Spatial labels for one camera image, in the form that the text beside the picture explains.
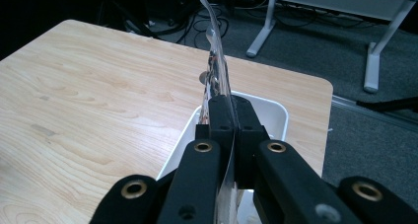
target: dark background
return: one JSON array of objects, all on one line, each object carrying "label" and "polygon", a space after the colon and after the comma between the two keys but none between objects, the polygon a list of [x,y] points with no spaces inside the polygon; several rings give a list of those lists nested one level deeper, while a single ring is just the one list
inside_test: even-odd
[{"label": "dark background", "polygon": [[[185,8],[187,3],[196,0],[0,0],[0,59],[68,19],[123,30],[120,13],[114,8],[112,1],[121,3],[134,16],[145,22],[147,16],[144,17],[144,4],[148,7],[149,14],[168,21]],[[213,1],[222,2],[230,10],[233,10],[235,5],[235,0]],[[182,14],[186,18],[191,11]],[[415,7],[402,24],[402,28],[409,32],[417,32],[417,17],[418,10]]]}]

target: gray carpet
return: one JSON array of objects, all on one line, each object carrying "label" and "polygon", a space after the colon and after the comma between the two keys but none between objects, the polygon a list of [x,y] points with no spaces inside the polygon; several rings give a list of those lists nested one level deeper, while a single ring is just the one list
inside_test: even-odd
[{"label": "gray carpet", "polygon": [[[418,36],[397,31],[383,50],[379,92],[363,91],[367,45],[379,40],[385,25],[362,23],[342,28],[353,21],[327,18],[304,27],[278,23],[255,58],[245,52],[263,25],[260,12],[236,10],[227,18],[229,29],[223,37],[224,52],[246,60],[324,78],[334,87],[334,95],[353,101],[381,102],[418,96]],[[287,25],[303,25],[309,18],[276,14]],[[196,24],[205,29],[208,22]],[[179,34],[162,37],[176,41]],[[191,29],[185,44],[208,49],[204,34]],[[416,113],[405,113],[416,119]],[[365,176],[391,189],[418,210],[418,133],[356,112],[332,107],[323,179],[338,185],[349,176]]]}]

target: screw hole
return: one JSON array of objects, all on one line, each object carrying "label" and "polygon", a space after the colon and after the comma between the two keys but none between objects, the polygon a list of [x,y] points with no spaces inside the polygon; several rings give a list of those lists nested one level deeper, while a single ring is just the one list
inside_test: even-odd
[{"label": "screw hole", "polygon": [[191,220],[196,215],[196,211],[195,211],[193,206],[185,205],[185,206],[180,208],[180,210],[178,211],[178,215],[183,220]]},{"label": "screw hole", "polygon": [[352,185],[352,189],[361,197],[369,201],[380,201],[383,194],[373,185],[364,182],[356,182]]},{"label": "screw hole", "polygon": [[212,150],[212,145],[209,143],[198,143],[194,145],[194,150],[197,152],[209,152]]},{"label": "screw hole", "polygon": [[269,143],[267,147],[270,151],[276,153],[283,153],[286,151],[286,146],[280,143]]},{"label": "screw hole", "polygon": [[330,205],[320,203],[314,208],[316,215],[324,220],[326,223],[341,222],[341,215]]},{"label": "screw hole", "polygon": [[142,180],[130,181],[122,188],[121,194],[126,199],[140,197],[147,190],[147,184]]}]

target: wood grain surface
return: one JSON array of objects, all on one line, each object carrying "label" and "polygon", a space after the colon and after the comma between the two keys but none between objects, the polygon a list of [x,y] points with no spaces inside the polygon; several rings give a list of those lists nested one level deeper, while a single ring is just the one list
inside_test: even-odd
[{"label": "wood grain surface", "polygon": [[[0,62],[0,223],[87,223],[119,179],[156,177],[203,99],[208,51],[66,21]],[[281,103],[321,174],[332,87],[227,57],[235,91]]]}]

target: white chair leg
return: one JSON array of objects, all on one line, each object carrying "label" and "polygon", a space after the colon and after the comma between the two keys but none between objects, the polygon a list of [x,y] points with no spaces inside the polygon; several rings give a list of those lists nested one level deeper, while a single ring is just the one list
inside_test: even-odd
[{"label": "white chair leg", "polygon": [[415,1],[405,0],[397,15],[390,22],[386,32],[378,43],[370,43],[367,57],[364,90],[368,93],[376,93],[379,89],[380,59],[383,48],[387,45],[399,25],[414,6]]},{"label": "white chair leg", "polygon": [[258,51],[261,49],[262,45],[270,35],[271,30],[274,28],[276,22],[273,20],[274,9],[276,5],[276,0],[268,0],[268,9],[267,15],[265,17],[264,27],[261,29],[258,36],[252,42],[249,49],[246,51],[246,56],[254,58]]}]

